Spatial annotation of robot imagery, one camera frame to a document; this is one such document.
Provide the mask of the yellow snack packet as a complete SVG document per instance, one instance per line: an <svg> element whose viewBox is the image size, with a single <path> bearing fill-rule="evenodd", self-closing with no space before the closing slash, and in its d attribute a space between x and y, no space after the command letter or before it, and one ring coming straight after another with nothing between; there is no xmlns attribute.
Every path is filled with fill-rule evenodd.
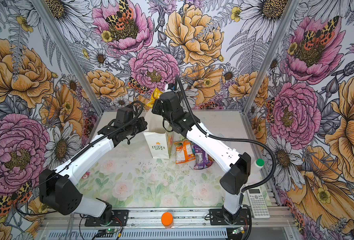
<svg viewBox="0 0 354 240"><path fill-rule="evenodd" d="M151 94L150 101L146 105L149 108L152 108L154 106L155 101L158 100L162 94L163 94L162 91L160 91L158 88L155 88L154 91Z"/></svg>

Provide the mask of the white paper bag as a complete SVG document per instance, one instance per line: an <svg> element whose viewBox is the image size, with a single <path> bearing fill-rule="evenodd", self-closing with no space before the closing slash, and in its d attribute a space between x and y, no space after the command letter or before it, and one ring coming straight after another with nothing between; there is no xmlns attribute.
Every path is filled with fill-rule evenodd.
<svg viewBox="0 0 354 240"><path fill-rule="evenodd" d="M145 115L147 129L143 132L153 159L170 159L172 152L172 128L164 122L162 116L153 114L151 110Z"/></svg>

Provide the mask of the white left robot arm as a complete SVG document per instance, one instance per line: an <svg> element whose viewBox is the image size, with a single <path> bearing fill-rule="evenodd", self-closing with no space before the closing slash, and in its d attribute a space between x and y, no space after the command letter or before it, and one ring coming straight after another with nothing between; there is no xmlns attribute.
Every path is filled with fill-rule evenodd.
<svg viewBox="0 0 354 240"><path fill-rule="evenodd" d="M114 218L112 206L103 200L84 196L76 185L103 155L147 129L141 115L143 109L135 104L118 109L115 119L100 129L93 140L72 158L54 170L44 170L39 176L40 202L62 215L87 215L108 224Z"/></svg>

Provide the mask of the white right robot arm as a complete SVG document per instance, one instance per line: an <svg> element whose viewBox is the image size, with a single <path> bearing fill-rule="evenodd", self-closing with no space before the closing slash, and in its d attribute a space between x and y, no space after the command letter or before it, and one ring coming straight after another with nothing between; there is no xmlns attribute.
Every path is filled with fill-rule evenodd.
<svg viewBox="0 0 354 240"><path fill-rule="evenodd" d="M223 141L208 132L205 125L191 110L184 111L180 98L174 92L166 92L154 101L152 113L162 116L174 132L181 134L189 141L197 144L224 171L220 185L225 191L223 216L225 221L233 225L239 216L244 194L242 188L251 173L251 157L231 149Z"/></svg>

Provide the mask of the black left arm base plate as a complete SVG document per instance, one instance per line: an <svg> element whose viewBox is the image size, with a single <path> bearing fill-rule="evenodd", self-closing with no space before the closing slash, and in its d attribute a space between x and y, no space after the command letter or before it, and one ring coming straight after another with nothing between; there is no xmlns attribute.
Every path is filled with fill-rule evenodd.
<svg viewBox="0 0 354 240"><path fill-rule="evenodd" d="M85 227L125 227L127 225L127 220L129 218L129 210L112 210L105 217L91 217L87 216L84 223Z"/></svg>

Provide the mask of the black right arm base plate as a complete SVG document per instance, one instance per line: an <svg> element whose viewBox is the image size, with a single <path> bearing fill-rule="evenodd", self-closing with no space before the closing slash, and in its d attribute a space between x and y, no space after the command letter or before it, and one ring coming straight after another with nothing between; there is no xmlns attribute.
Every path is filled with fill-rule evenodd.
<svg viewBox="0 0 354 240"><path fill-rule="evenodd" d="M238 215L232 215L225 209L209 209L209 219L212 226L247 226L251 223L251 211L241 208Z"/></svg>

